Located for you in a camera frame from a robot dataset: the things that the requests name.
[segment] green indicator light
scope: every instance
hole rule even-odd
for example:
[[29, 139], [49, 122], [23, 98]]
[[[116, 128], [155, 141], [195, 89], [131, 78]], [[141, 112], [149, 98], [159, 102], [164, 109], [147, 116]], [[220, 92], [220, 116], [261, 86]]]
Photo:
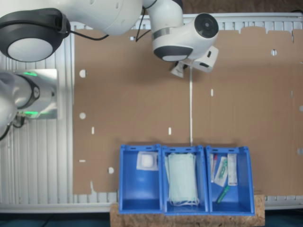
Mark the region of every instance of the green indicator light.
[[33, 76], [33, 77], [36, 77], [36, 76], [37, 76], [37, 74], [31, 73], [31, 72], [25, 72], [25, 73], [23, 73], [23, 74], [24, 74], [24, 75]]
[[27, 111], [25, 112], [25, 114], [31, 114], [31, 115], [37, 115], [39, 112], [31, 112], [31, 111]]

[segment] green face mask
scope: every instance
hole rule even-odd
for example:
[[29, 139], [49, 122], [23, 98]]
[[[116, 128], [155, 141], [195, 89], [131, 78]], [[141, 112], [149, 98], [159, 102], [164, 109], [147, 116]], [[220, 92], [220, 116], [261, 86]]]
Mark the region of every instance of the green face mask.
[[196, 156], [192, 153], [172, 153], [165, 161], [171, 205], [198, 205]]

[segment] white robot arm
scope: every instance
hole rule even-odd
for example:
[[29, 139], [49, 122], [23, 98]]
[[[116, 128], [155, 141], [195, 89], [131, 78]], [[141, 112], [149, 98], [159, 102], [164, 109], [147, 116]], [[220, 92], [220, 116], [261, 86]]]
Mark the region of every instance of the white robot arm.
[[[182, 0], [0, 0], [0, 5], [0, 51], [17, 61], [35, 62], [51, 56], [64, 38], [75, 33], [72, 21], [107, 35], [121, 35], [135, 25], [142, 8], [150, 16], [153, 51], [160, 59], [182, 61], [208, 72], [218, 54], [212, 47], [219, 30], [217, 21], [202, 13], [184, 25]], [[0, 127], [22, 108], [18, 100], [33, 95], [15, 93], [15, 87], [7, 83], [8, 76], [0, 78]], [[19, 90], [28, 90], [28, 81], [11, 76]]]

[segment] blue storage bin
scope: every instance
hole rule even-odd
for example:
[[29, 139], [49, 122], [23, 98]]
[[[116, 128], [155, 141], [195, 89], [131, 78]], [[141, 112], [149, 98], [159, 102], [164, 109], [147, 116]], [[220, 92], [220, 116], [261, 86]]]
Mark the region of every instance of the blue storage bin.
[[[158, 171], [137, 170], [139, 151], [158, 153]], [[120, 149], [119, 213], [162, 213], [161, 145]]]
[[[252, 173], [250, 164], [250, 152], [248, 147], [241, 148], [212, 148], [206, 147], [207, 158], [207, 179], [209, 193], [209, 209], [211, 215], [241, 215], [254, 216], [255, 203], [252, 184]], [[227, 157], [227, 154], [237, 154], [237, 178], [238, 185], [230, 186], [229, 191], [223, 200], [218, 204], [217, 199], [228, 185], [228, 178], [225, 186], [220, 187], [211, 183], [210, 154], [217, 154], [217, 164], [215, 174], [219, 168], [221, 157]]]
[[[165, 157], [171, 153], [194, 153], [196, 155], [196, 180], [200, 203], [198, 206], [172, 206], [169, 202], [169, 183], [165, 169]], [[205, 157], [202, 146], [162, 147], [163, 202], [165, 215], [208, 215], [208, 194]]]

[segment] cardboard sheet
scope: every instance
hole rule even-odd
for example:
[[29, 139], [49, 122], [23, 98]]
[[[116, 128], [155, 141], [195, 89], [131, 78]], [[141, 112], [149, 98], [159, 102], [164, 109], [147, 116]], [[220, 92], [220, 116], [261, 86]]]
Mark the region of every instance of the cardboard sheet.
[[[76, 36], [75, 194], [90, 194], [91, 181], [97, 192], [118, 189], [121, 144], [189, 145], [189, 70], [184, 79], [173, 76], [170, 64], [153, 55], [151, 37], [136, 43], [129, 38], [135, 35], [101, 42]], [[213, 72], [193, 71], [194, 144], [248, 146], [255, 193], [303, 194], [297, 153], [303, 148], [303, 31], [294, 31], [294, 42], [289, 32], [266, 34], [261, 27], [220, 31], [215, 46]], [[86, 78], [79, 76], [83, 69]]]
[[214, 70], [193, 73], [194, 143], [248, 146], [257, 193], [303, 194], [302, 46], [301, 30], [220, 31]]
[[[122, 144], [190, 143], [189, 77], [170, 74], [171, 63], [153, 54], [151, 36], [136, 43], [130, 40], [135, 35], [130, 31], [101, 42], [76, 36], [75, 194], [90, 194], [91, 181], [97, 192], [117, 191]], [[86, 78], [79, 76], [81, 70]], [[80, 113], [86, 114], [84, 120]]]

